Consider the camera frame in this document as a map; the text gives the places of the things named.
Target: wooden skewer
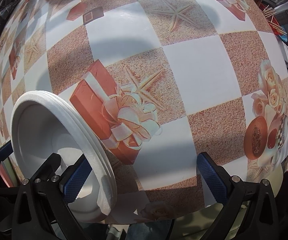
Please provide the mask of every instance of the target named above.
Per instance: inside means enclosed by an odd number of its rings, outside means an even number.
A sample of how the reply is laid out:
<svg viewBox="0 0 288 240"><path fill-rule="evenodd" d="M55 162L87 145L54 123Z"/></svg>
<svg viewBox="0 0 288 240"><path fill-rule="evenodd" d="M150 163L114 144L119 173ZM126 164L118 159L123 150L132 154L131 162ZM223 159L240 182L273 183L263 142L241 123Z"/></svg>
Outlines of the wooden skewer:
<svg viewBox="0 0 288 240"><path fill-rule="evenodd" d="M269 9L263 11L263 13L269 13L269 12L272 12L272 11L274 11L274 9L273 8L269 8Z"/></svg>
<svg viewBox="0 0 288 240"><path fill-rule="evenodd" d="M261 3L262 3L262 0L258 0L257 6L260 6Z"/></svg>
<svg viewBox="0 0 288 240"><path fill-rule="evenodd" d="M266 8L263 10L263 12L266 11L266 9L267 9L268 7L269 7L269 5L266 6Z"/></svg>
<svg viewBox="0 0 288 240"><path fill-rule="evenodd" d="M276 28L279 28L279 29L281 29L281 30L284 30L281 26L279 26L279 25L277 25L277 24L275 24L275 23L273 23L273 22L268 21L268 23L271 24L271 25L273 25L273 26L275 26Z"/></svg>

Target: cream rose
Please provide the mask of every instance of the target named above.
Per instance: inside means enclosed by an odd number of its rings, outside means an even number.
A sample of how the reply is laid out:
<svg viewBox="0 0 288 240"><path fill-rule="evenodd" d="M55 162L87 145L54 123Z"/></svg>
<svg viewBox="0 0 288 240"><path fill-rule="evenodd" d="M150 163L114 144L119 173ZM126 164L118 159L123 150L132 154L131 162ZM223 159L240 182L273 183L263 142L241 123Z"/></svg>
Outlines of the cream rose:
<svg viewBox="0 0 288 240"><path fill-rule="evenodd" d="M173 207L165 204L163 201L155 201L146 204L140 214L142 217L153 221L173 219L175 217Z"/></svg>
<svg viewBox="0 0 288 240"><path fill-rule="evenodd" d="M268 103L274 109L278 106L279 103L279 95L275 91L275 89L272 89L268 96Z"/></svg>
<svg viewBox="0 0 288 240"><path fill-rule="evenodd" d="M271 66L270 60L263 60L260 65L260 72L258 74L258 83L260 90L267 97L272 89L276 89L277 79L278 77L275 73L275 70Z"/></svg>
<svg viewBox="0 0 288 240"><path fill-rule="evenodd" d="M275 107L275 111L279 114L282 111L283 103L282 100L279 100L278 105Z"/></svg>
<svg viewBox="0 0 288 240"><path fill-rule="evenodd" d="M259 95L257 93L253 93L251 96L254 99L253 102L253 113L257 116L265 117L265 106L268 104L268 98L265 95Z"/></svg>
<svg viewBox="0 0 288 240"><path fill-rule="evenodd" d="M265 71L264 77L268 91L276 89L276 73L272 67Z"/></svg>

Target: rose print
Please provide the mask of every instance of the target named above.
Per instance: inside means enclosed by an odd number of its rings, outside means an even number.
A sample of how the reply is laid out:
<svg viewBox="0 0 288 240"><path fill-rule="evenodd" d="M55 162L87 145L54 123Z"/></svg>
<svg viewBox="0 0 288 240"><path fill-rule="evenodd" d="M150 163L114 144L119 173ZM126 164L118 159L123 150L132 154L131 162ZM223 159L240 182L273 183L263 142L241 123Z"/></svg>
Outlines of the rose print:
<svg viewBox="0 0 288 240"><path fill-rule="evenodd" d="M265 95L259 95L259 94L252 94L252 99L254 99L253 102L253 113L257 116L265 116L265 106L268 104L268 98Z"/></svg>
<svg viewBox="0 0 288 240"><path fill-rule="evenodd" d="M279 95L275 91L275 89L272 89L268 97L268 103L274 109L278 106L279 103Z"/></svg>
<svg viewBox="0 0 288 240"><path fill-rule="evenodd" d="M172 219L175 217L173 207L165 204L163 201L155 201L146 204L140 214L142 217L153 221Z"/></svg>

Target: gift box print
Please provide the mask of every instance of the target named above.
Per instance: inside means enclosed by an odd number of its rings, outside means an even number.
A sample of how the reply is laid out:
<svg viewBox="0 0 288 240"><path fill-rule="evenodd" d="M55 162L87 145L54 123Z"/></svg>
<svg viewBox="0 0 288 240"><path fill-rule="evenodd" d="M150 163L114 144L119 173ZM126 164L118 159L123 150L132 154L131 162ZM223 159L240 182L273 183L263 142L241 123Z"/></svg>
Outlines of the gift box print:
<svg viewBox="0 0 288 240"><path fill-rule="evenodd" d="M116 83L99 60L91 64L70 101L123 164L133 164L142 142L160 128L155 104L144 103L133 84Z"/></svg>

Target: glossy surface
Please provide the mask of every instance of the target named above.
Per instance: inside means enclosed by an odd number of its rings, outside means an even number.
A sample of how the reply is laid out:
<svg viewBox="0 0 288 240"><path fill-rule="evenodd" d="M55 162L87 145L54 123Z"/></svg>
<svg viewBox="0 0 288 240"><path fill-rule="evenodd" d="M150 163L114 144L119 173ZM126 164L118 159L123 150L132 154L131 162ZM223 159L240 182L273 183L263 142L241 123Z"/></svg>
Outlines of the glossy surface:
<svg viewBox="0 0 288 240"><path fill-rule="evenodd" d="M249 181L288 154L287 69L253 0L22 0L0 39L0 145L30 90L69 102L108 149L118 196L106 223L214 203L196 174L202 151ZM275 144L250 160L258 116Z"/></svg>

